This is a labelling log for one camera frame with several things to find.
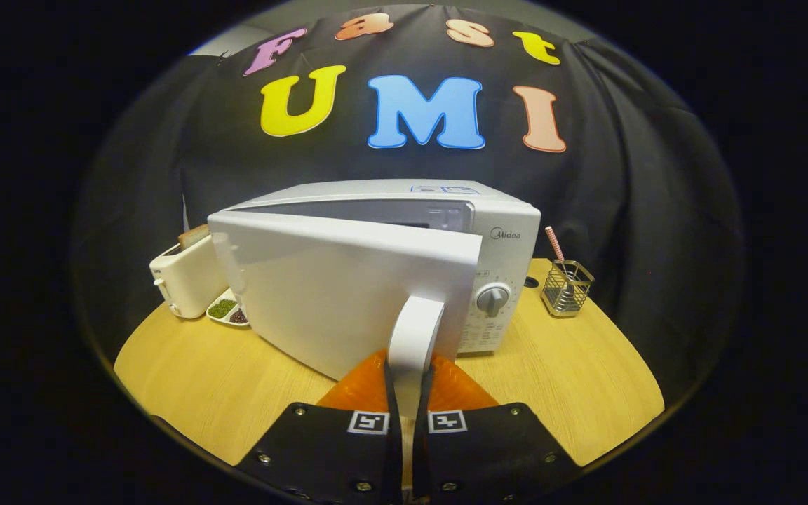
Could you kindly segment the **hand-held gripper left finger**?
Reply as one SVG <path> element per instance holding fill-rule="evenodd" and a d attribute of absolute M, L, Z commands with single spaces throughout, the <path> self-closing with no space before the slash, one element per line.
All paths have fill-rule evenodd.
<path fill-rule="evenodd" d="M 286 406 L 236 468 L 312 504 L 402 503 L 402 427 L 387 354 L 369 355 L 314 405 Z"/>

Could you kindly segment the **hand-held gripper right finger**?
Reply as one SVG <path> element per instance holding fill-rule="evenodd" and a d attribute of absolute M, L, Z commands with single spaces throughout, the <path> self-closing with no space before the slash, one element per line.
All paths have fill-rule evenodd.
<path fill-rule="evenodd" d="M 411 486 L 430 504 L 530 504 L 581 467 L 525 403 L 498 403 L 449 359 L 421 382 Z"/>

